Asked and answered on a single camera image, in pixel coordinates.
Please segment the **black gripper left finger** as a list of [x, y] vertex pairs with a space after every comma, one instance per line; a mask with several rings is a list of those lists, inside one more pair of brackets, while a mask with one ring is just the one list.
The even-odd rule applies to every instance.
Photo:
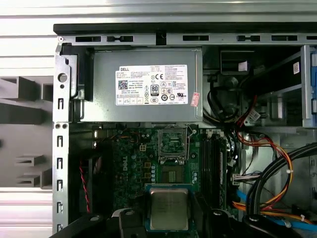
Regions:
[[53, 238], [146, 238], [143, 215], [134, 209], [124, 209], [117, 217], [107, 218], [87, 214], [72, 222]]

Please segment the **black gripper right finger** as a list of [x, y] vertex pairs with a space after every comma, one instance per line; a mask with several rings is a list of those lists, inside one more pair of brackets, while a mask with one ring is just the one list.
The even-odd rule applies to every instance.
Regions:
[[317, 236], [317, 226], [308, 223], [285, 222], [256, 214], [250, 209], [242, 221], [231, 217], [227, 211], [211, 208], [203, 195], [194, 195], [192, 215], [200, 238], [300, 238], [297, 230], [304, 230]]

